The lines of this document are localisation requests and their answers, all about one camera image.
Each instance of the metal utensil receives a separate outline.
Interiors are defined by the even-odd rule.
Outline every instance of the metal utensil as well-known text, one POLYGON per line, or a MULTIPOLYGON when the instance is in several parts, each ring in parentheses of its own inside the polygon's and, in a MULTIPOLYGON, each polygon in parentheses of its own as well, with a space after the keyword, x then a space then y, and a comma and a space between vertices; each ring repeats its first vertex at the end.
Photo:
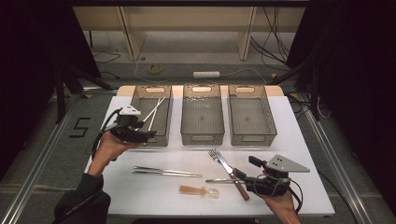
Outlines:
POLYGON ((225 171, 230 175, 231 179, 235 180, 234 183, 236 187, 238 188, 239 192, 241 193, 245 201, 247 201, 249 199, 248 193, 245 191, 244 187, 242 187, 241 183, 239 183, 240 181, 236 178, 235 173, 233 172, 233 167, 231 167, 226 162, 226 160, 224 160, 224 158, 222 157, 219 151, 211 149, 209 150, 209 155, 213 158, 214 161, 220 163, 224 167, 225 171))
POLYGON ((200 174, 184 172, 184 171, 175 171, 175 170, 163 170, 163 169, 150 168, 150 167, 144 167, 144 166, 134 166, 132 173, 137 174, 137 175, 172 175, 172 176, 186 176, 186 177, 200 177, 200 178, 202 178, 202 175, 200 175, 200 174))
POLYGON ((207 179, 206 184, 233 184, 237 181, 238 183, 245 184, 244 181, 238 179, 207 179))

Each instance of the spoon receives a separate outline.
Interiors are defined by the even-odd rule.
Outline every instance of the spoon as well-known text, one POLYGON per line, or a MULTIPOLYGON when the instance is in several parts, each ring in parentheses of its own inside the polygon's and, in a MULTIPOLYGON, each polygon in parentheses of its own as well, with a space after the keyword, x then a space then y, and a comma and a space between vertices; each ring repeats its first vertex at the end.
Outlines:
POLYGON ((188 186, 180 186, 179 189, 180 193, 184 194, 195 194, 195 195, 202 195, 202 196, 209 196, 211 198, 218 198, 220 196, 220 192, 217 189, 205 189, 201 187, 200 189, 188 187, 188 186))

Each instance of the knife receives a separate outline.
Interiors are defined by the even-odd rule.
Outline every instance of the knife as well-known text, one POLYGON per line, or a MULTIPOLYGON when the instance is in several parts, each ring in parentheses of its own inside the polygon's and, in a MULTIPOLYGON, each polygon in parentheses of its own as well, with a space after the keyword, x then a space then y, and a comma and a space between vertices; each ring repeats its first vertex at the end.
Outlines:
MULTIPOLYGON (((231 179, 237 180, 235 173, 233 172, 233 167, 231 167, 226 160, 222 157, 219 151, 210 150, 209 154, 212 156, 211 152, 216 154, 216 157, 219 159, 221 165, 224 167, 225 171, 230 175, 231 179)), ((242 197, 247 201, 249 199, 248 193, 245 191, 244 187, 242 187, 241 183, 243 181, 235 181, 235 185, 238 188, 239 192, 241 193, 242 197)))

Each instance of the utensil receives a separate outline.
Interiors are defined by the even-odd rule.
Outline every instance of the utensil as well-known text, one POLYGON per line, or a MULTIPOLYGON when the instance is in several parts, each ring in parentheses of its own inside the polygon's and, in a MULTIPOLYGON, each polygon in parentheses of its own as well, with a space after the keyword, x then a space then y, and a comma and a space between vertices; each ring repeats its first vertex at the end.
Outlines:
POLYGON ((202 187, 201 189, 198 188, 193 188, 189 186, 180 186, 179 189, 180 193, 184 194, 196 194, 196 195, 202 195, 202 196, 209 196, 211 198, 218 198, 220 196, 220 192, 217 189, 205 189, 202 187))
POLYGON ((186 177, 200 177, 202 175, 184 172, 184 171, 175 171, 175 170, 163 170, 158 168, 144 167, 144 166, 134 166, 132 170, 133 174, 137 175, 172 175, 172 176, 186 176, 186 177))
POLYGON ((245 199, 245 201, 247 201, 249 199, 248 193, 245 191, 244 187, 242 187, 241 181, 239 181, 236 176, 235 173, 233 172, 233 167, 231 167, 226 160, 224 160, 224 158, 222 157, 222 155, 220 154, 219 151, 216 150, 209 150, 209 155, 213 158, 214 161, 216 161, 217 163, 220 163, 225 171, 230 175, 231 179, 235 180, 235 185, 238 188, 239 192, 241 193, 242 197, 245 199))
POLYGON ((207 179, 206 184, 233 184, 237 181, 238 183, 245 184, 244 181, 238 179, 207 179))

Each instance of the floor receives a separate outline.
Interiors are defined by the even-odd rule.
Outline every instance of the floor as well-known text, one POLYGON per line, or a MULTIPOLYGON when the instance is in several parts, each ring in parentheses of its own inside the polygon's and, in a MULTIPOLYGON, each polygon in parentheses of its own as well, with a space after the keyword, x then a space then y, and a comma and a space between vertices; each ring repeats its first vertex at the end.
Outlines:
MULTIPOLYGON (((85 32, 85 35, 89 41, 88 32, 85 32)), ((253 34, 259 43, 263 43, 267 35, 253 34)), ((282 34, 283 43, 288 49, 293 36, 294 34, 282 34)), ((192 71, 198 71, 197 69, 219 70, 221 74, 231 74, 241 68, 252 68, 258 72, 247 70, 240 72, 235 78, 247 76, 241 79, 257 78, 258 81, 262 81, 259 73, 268 82, 273 76, 285 73, 277 68, 287 68, 272 59, 264 60, 271 66, 265 67, 262 55, 251 46, 247 60, 240 61, 233 33, 151 32, 145 40, 139 59, 135 62, 129 58, 122 33, 92 32, 92 37, 92 54, 95 55, 98 67, 103 72, 103 80, 112 85, 124 85, 132 80, 136 83, 136 74, 143 74, 148 64, 163 64, 164 78, 171 78, 175 82, 177 79, 186 78, 186 74, 191 76, 192 71)), ((269 40, 266 48, 281 57, 273 38, 269 40)), ((295 78, 292 78, 280 86, 284 92, 291 92, 294 81, 295 78)), ((86 94, 83 98, 71 95, 66 99, 70 114, 65 118, 64 126, 55 124, 56 99, 53 98, 49 101, 34 134, 26 143, 26 149, 20 153, 2 179, 0 218, 3 219, 8 209, 16 203, 17 206, 14 206, 12 211, 17 211, 18 214, 13 223, 50 223, 53 206, 66 190, 76 186, 79 181, 79 175, 76 174, 81 173, 89 158, 89 155, 76 148, 89 148, 96 135, 92 130, 100 128, 106 104, 115 94, 103 93, 85 80, 81 80, 81 83, 87 88, 86 94), (82 119, 80 124, 90 129, 84 133, 84 138, 71 141, 70 135, 75 133, 74 120, 81 118, 89 118, 82 119), (50 144, 51 141, 56 143, 55 146, 50 144), (26 195, 21 195, 23 189, 30 191, 26 195)), ((303 93, 298 97, 302 101, 308 100, 308 96, 303 93)), ((300 107, 301 105, 295 103, 291 103, 291 106, 296 111, 296 118, 317 168, 344 192, 359 223, 396 223, 395 216, 364 172, 359 160, 354 157, 335 117, 330 114, 327 118, 330 111, 322 108, 322 117, 317 122, 306 107, 300 107)), ((325 178, 322 181, 336 212, 331 217, 301 217, 302 222, 353 223, 351 212, 342 197, 330 182, 325 178)), ((261 217, 257 221, 277 223, 273 217, 261 217)), ((131 223, 131 219, 110 216, 107 223, 131 223)))

